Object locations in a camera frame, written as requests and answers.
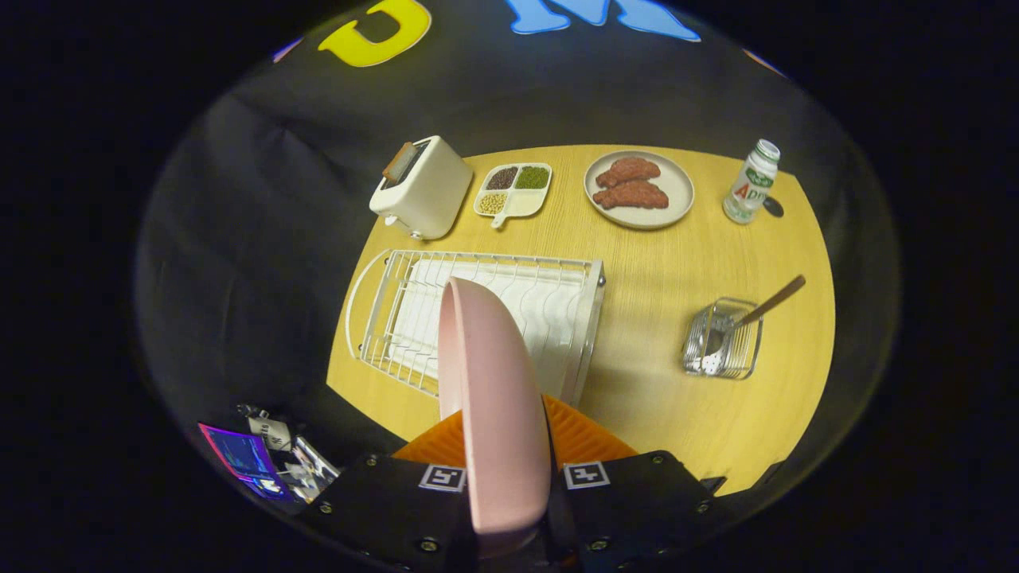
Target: bottle cap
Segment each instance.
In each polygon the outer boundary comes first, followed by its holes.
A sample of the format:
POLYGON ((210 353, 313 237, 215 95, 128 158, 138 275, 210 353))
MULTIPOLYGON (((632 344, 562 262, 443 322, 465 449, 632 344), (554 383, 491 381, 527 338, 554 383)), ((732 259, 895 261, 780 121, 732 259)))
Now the bottle cap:
POLYGON ((782 152, 779 151, 779 148, 775 147, 773 143, 767 140, 758 140, 757 148, 755 149, 755 151, 761 154, 764 157, 764 159, 767 159, 768 161, 771 161, 773 163, 777 163, 779 158, 782 157, 782 152))

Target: plate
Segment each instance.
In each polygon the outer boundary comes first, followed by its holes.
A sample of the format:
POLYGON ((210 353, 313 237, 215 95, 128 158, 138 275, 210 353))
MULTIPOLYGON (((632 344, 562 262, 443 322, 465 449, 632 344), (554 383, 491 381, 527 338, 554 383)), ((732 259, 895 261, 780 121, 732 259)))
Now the plate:
POLYGON ((606 218, 633 228, 661 228, 683 218, 694 204, 694 184, 682 167, 669 159, 649 151, 613 151, 591 164, 584 175, 584 192, 591 205, 606 218), (648 179, 668 196, 668 207, 644 209, 643 207, 613 207, 602 209, 594 202, 594 194, 604 191, 595 178, 608 170, 612 163, 624 157, 640 157, 661 169, 661 175, 648 179))
POLYGON ((474 212, 482 217, 494 217, 496 215, 502 215, 503 217, 531 216, 537 213, 541 209, 541 206, 545 203, 545 196, 548 195, 548 188, 551 185, 552 166, 548 163, 506 163, 505 165, 493 167, 492 170, 488 171, 488 174, 485 175, 485 179, 481 183, 481 191, 479 191, 478 196, 474 198, 474 212), (509 185, 508 189, 487 189, 488 181, 493 175, 495 175, 495 173, 509 167, 517 167, 517 174, 514 175, 513 183, 509 185), (517 189, 517 179, 519 179, 521 173, 524 172, 524 167, 542 167, 544 169, 548 169, 548 180, 545 181, 545 187, 539 189, 517 189), (495 193, 506 194, 506 202, 505 205, 502 206, 502 211, 499 213, 483 213, 481 211, 481 200, 486 196, 495 193))

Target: spoon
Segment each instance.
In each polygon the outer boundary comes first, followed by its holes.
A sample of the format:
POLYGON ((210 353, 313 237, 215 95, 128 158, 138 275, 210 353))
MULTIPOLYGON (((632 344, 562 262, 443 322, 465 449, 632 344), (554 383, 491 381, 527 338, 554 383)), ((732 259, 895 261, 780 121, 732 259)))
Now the spoon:
POLYGON ((747 324, 752 323, 754 320, 757 320, 765 312, 773 309, 774 307, 779 306, 779 304, 781 304, 783 301, 792 297, 797 291, 799 291, 806 283, 807 279, 804 278, 802 274, 797 275, 797 277, 794 278, 789 284, 783 287, 782 291, 779 291, 777 293, 772 295, 770 299, 761 303, 757 308, 747 313, 746 316, 738 320, 732 326, 722 329, 715 327, 717 323, 711 324, 711 330, 707 334, 707 342, 704 344, 705 347, 704 356, 710 356, 718 352, 721 349, 722 343, 726 342, 726 336, 728 336, 731 332, 735 332, 740 327, 746 326, 747 324))

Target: toaster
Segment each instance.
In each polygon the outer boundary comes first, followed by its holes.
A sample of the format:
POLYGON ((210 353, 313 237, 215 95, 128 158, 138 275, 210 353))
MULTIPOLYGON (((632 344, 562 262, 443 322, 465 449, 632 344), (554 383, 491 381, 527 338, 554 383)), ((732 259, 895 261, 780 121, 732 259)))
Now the toaster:
POLYGON ((405 144, 372 194, 369 208, 412 239, 449 232, 474 170, 442 138, 405 144))

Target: meat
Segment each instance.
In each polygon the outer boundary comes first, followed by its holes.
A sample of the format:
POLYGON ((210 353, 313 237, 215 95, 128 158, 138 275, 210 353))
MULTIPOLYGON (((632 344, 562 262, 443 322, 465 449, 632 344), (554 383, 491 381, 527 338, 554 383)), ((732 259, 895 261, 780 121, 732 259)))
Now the meat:
POLYGON ((595 177, 598 187, 615 187, 631 179, 650 179, 661 174, 657 165, 640 157, 624 157, 612 162, 607 171, 595 177))
POLYGON ((649 184, 644 179, 633 179, 620 184, 612 189, 599 191, 594 194, 592 199, 594 199, 595 203, 601 205, 602 209, 611 209, 612 207, 664 209, 668 207, 668 196, 658 189, 658 186, 649 184))

